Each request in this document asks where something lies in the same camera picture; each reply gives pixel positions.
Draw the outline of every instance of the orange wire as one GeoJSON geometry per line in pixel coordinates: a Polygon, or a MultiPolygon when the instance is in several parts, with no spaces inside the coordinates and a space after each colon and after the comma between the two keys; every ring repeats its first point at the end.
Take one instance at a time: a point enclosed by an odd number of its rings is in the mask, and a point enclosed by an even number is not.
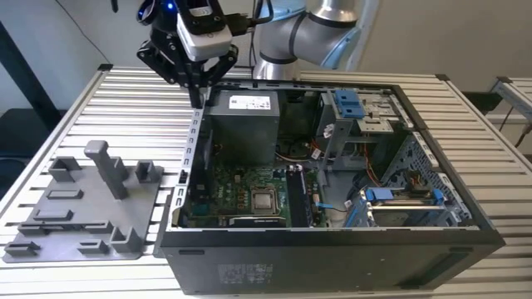
{"type": "Polygon", "coordinates": [[[312,143],[310,143],[310,145],[316,148],[316,149],[318,149],[318,146],[317,146],[317,143],[316,143],[316,140],[313,140],[312,139],[312,143]]]}
{"type": "Polygon", "coordinates": [[[374,174],[374,171],[373,171],[373,167],[372,167],[372,165],[369,163],[368,147],[365,146],[365,143],[364,143],[364,158],[365,158],[365,172],[368,173],[369,179],[373,181],[376,186],[380,187],[381,184],[378,183],[378,180],[376,179],[376,174],[374,174]]]}

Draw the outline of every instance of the black computer chassis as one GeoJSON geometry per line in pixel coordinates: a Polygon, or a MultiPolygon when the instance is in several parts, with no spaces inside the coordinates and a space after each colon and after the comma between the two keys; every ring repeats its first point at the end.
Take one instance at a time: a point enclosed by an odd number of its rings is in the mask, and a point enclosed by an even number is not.
{"type": "Polygon", "coordinates": [[[234,88],[388,88],[469,208],[478,230],[194,229],[166,231],[170,198],[156,242],[188,295],[433,290],[505,245],[426,124],[398,85],[226,79],[234,88]]]}

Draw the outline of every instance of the aluminum extrusion table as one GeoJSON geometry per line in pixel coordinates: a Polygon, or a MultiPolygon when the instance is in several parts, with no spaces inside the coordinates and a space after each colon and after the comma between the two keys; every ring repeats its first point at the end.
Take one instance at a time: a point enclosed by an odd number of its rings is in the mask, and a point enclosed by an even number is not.
{"type": "MultiPolygon", "coordinates": [[[[246,69],[228,73],[232,78],[249,76],[246,69]]],[[[508,245],[433,292],[252,297],[532,298],[532,165],[450,81],[433,75],[340,72],[302,72],[301,80],[400,85],[508,245]]],[[[46,172],[50,160],[54,156],[74,156],[81,165],[89,165],[82,148],[93,139],[106,140],[109,154],[121,156],[125,165],[152,159],[164,166],[144,255],[137,260],[108,262],[0,262],[0,295],[41,299],[185,297],[165,259],[156,259],[152,252],[161,205],[177,182],[192,112],[186,92],[168,85],[150,70],[114,67],[96,73],[0,201],[0,256],[2,246],[16,235],[16,224],[26,219],[52,179],[46,172]]]]}
{"type": "Polygon", "coordinates": [[[532,121],[532,78],[498,77],[492,92],[532,121]]]}

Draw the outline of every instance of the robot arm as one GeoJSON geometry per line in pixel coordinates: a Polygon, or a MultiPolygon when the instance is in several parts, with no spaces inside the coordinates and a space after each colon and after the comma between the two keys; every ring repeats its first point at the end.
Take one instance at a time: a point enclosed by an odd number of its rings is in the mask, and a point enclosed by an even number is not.
{"type": "MultiPolygon", "coordinates": [[[[117,0],[112,9],[118,10],[117,0]]],[[[360,33],[352,0],[321,0],[310,12],[304,0],[257,0],[252,18],[224,15],[217,0],[144,0],[136,17],[150,26],[137,57],[169,84],[188,88],[193,108],[204,105],[200,90],[220,81],[237,61],[232,37],[256,25],[265,24],[253,78],[269,80],[297,79],[297,59],[336,69],[360,33]],[[218,61],[205,71],[214,57],[218,61]]]]}
{"type": "MultiPolygon", "coordinates": [[[[224,15],[217,0],[145,0],[140,5],[136,18],[150,26],[150,33],[137,57],[169,84],[188,88],[193,108],[204,104],[201,88],[214,85],[237,61],[232,37],[272,20],[270,0],[265,1],[270,14],[260,19],[224,15]],[[205,71],[204,64],[214,57],[218,61],[205,71]]],[[[118,10],[116,0],[112,8],[118,10]]]]}
{"type": "Polygon", "coordinates": [[[305,1],[282,2],[290,10],[276,10],[273,22],[261,26],[257,79],[296,80],[297,59],[337,69],[360,36],[352,0],[322,0],[310,12],[304,11],[305,1]]]}

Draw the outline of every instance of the label sticker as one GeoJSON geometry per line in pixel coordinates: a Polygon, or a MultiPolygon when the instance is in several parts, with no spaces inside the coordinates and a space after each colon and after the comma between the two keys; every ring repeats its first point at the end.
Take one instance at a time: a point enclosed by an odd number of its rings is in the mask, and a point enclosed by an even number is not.
{"type": "Polygon", "coordinates": [[[266,285],[272,282],[272,263],[225,263],[217,265],[220,283],[225,285],[266,285]]]}
{"type": "Polygon", "coordinates": [[[344,206],[346,209],[349,209],[349,207],[352,206],[352,201],[345,201],[344,202],[344,206]]]}
{"type": "Polygon", "coordinates": [[[269,110],[269,97],[233,95],[229,98],[229,109],[269,110]]]}
{"type": "Polygon", "coordinates": [[[321,154],[321,151],[318,149],[314,149],[314,151],[312,152],[312,158],[314,160],[317,160],[320,154],[321,154]]]}

